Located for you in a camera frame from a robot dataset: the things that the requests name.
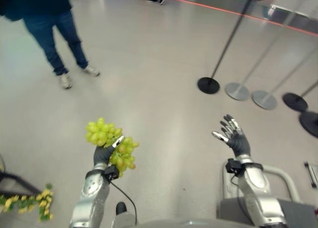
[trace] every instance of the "black stanchion base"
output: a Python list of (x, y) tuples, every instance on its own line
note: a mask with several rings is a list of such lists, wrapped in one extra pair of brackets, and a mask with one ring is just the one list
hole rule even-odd
[(300, 112), (304, 112), (308, 108), (307, 102), (294, 93), (286, 93), (283, 95), (283, 101), (289, 108)]
[(198, 87), (200, 91), (206, 94), (214, 94), (217, 93), (220, 89), (219, 83), (211, 79), (210, 77), (203, 77), (198, 80)]
[(304, 112), (299, 116), (302, 127), (311, 135), (318, 138), (318, 114), (315, 112)]

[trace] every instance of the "robotic arm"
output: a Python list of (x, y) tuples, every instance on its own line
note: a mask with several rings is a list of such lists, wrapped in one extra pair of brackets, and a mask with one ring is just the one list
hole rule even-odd
[(96, 147), (94, 168), (86, 174), (80, 199), (73, 210), (70, 228), (99, 228), (109, 194), (109, 181), (118, 178), (119, 175), (116, 166), (108, 167), (109, 158), (123, 139), (124, 136), (121, 136), (106, 149)]
[(257, 227), (287, 228), (284, 213), (278, 200), (270, 190), (269, 182), (262, 171), (262, 165), (254, 163), (250, 156), (249, 143), (236, 120), (224, 116), (221, 130), (225, 136), (212, 132), (213, 136), (232, 148), (236, 161), (229, 159), (227, 170), (238, 177), (238, 187), (244, 194), (248, 213)]

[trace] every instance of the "stanchion base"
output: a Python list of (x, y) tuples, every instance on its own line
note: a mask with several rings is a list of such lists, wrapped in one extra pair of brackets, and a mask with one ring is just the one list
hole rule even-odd
[(318, 114), (315, 112), (304, 112), (299, 116), (302, 127), (311, 135), (318, 138)]
[(210, 77), (203, 77), (198, 80), (198, 87), (200, 91), (206, 94), (214, 94), (217, 93), (220, 89), (219, 83), (210, 78)]
[(277, 106), (277, 100), (274, 96), (270, 96), (263, 101), (264, 97), (268, 95), (268, 92), (263, 90), (257, 90), (252, 93), (252, 100), (260, 107), (266, 110), (272, 110)]
[(294, 93), (286, 93), (283, 95), (283, 101), (289, 108), (296, 111), (304, 112), (308, 108), (307, 102)]
[(227, 84), (225, 87), (225, 92), (235, 100), (247, 100), (249, 96), (249, 91), (245, 86), (242, 86), (238, 91), (239, 83), (232, 82)]

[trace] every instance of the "jeans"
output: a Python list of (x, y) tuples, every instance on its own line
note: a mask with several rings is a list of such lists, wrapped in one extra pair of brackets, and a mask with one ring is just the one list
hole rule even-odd
[(69, 44), (76, 63), (82, 69), (88, 65), (83, 50), (80, 46), (80, 39), (76, 33), (75, 24), (71, 11), (58, 15), (32, 15), (23, 18), (28, 31), (34, 36), (43, 49), (47, 60), (54, 68), (54, 73), (59, 76), (68, 73), (63, 62), (56, 51), (53, 37), (53, 26), (55, 25), (62, 36)]

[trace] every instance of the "grape bunch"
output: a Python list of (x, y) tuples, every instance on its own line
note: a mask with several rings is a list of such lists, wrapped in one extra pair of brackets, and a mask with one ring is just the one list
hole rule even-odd
[[(99, 118), (97, 122), (89, 122), (86, 126), (86, 139), (93, 145), (103, 146), (107, 148), (112, 145), (119, 137), (121, 137), (122, 129), (115, 128), (115, 124), (104, 122), (104, 118)], [(131, 137), (126, 137), (111, 155), (109, 162), (116, 165), (119, 170), (119, 177), (123, 176), (123, 172), (128, 168), (135, 169), (135, 157), (132, 152), (139, 146), (138, 142), (133, 142)]]

